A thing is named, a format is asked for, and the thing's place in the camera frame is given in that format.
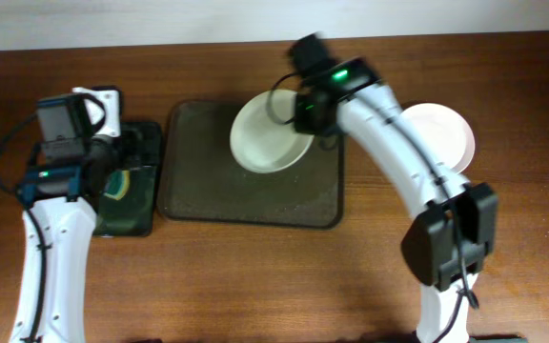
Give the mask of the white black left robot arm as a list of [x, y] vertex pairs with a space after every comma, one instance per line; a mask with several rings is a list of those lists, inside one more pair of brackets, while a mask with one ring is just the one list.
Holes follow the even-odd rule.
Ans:
[[161, 162], [162, 131], [130, 123], [98, 134], [40, 144], [16, 189], [26, 249], [12, 342], [82, 342], [84, 293], [94, 236], [146, 236]]

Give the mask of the pink plate with green stain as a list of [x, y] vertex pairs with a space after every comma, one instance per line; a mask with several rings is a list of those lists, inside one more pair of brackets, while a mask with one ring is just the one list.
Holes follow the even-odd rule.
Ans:
[[402, 112], [437, 157], [455, 172], [471, 163], [476, 140], [467, 121], [449, 107], [436, 103], [413, 105]]

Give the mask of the yellow green sponge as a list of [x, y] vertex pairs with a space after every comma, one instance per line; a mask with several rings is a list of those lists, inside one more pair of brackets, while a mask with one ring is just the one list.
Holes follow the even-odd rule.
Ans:
[[115, 171], [110, 176], [103, 195], [112, 200], [119, 201], [128, 192], [130, 184], [131, 177], [129, 171]]

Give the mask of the cream plate with green stain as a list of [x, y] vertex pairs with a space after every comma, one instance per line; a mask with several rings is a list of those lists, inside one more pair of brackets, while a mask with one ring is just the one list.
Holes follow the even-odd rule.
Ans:
[[312, 146], [312, 135], [296, 132], [292, 124], [277, 124], [267, 112], [267, 101], [271, 100], [276, 119], [291, 119], [295, 98], [295, 91], [264, 91], [237, 113], [230, 131], [230, 149], [243, 169], [280, 172], [298, 162]]

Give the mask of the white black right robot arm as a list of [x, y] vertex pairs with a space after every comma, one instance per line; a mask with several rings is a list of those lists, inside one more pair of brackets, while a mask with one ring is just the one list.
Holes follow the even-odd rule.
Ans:
[[352, 137], [395, 186], [412, 219], [401, 251], [420, 283], [416, 341], [471, 341], [468, 312], [479, 307], [473, 287], [494, 250], [495, 192], [437, 160], [402, 117], [392, 89], [364, 60], [316, 57], [292, 64], [305, 90], [295, 129]]

